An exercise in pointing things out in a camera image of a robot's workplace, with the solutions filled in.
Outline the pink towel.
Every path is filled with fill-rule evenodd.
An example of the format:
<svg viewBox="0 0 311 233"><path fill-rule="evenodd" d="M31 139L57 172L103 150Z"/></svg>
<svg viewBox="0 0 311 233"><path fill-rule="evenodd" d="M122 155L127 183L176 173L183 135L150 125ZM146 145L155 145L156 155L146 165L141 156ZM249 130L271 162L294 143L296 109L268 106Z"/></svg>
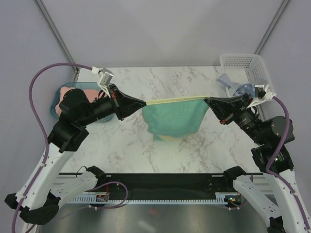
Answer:
<svg viewBox="0 0 311 233"><path fill-rule="evenodd" d="M88 88L83 85L79 86L62 86L56 92L56 101L53 102L52 112L69 117L80 117L87 115L88 111L92 109L92 103L98 99L100 94L97 88Z"/></svg>

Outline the green yellow towel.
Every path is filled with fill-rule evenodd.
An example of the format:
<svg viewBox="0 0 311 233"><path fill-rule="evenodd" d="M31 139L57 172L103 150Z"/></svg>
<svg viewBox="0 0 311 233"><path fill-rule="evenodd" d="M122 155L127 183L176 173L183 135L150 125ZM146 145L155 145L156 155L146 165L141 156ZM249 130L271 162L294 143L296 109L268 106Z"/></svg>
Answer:
<svg viewBox="0 0 311 233"><path fill-rule="evenodd" d="M209 109L205 96L150 100L142 116L153 140L174 141L196 134Z"/></svg>

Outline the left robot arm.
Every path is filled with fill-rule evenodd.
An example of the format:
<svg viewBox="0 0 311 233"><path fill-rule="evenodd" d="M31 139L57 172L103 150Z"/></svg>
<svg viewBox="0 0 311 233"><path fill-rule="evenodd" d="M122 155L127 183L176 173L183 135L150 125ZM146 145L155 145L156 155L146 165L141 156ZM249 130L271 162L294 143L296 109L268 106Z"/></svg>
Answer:
<svg viewBox="0 0 311 233"><path fill-rule="evenodd" d="M24 222L45 225L75 196L92 189L105 189L104 172L96 166L87 168L82 175L58 188L52 185L64 165L88 136L87 125L111 114L124 120L146 106L145 101L122 93L114 84L106 90L105 97L93 102L78 88L64 94L59 104L61 115L46 140L41 162L37 164L27 183L17 193L9 194L5 198L5 203L16 210Z"/></svg>

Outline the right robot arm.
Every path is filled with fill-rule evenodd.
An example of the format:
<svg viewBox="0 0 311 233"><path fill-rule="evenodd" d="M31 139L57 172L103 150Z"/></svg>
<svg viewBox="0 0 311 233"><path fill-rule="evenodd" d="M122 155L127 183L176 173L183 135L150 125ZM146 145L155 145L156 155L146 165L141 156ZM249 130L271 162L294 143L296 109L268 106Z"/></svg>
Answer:
<svg viewBox="0 0 311 233"><path fill-rule="evenodd" d="M232 167L224 171L223 188L236 190L263 219L269 233L309 233L311 216L296 183L294 164L285 144L294 141L293 123L284 103L273 96L283 109L283 116L266 121L252 111L255 98L244 94L232 98L207 97L210 107L222 125L236 123L258 145L251 150L256 166L272 189L276 203L254 187L245 171Z"/></svg>

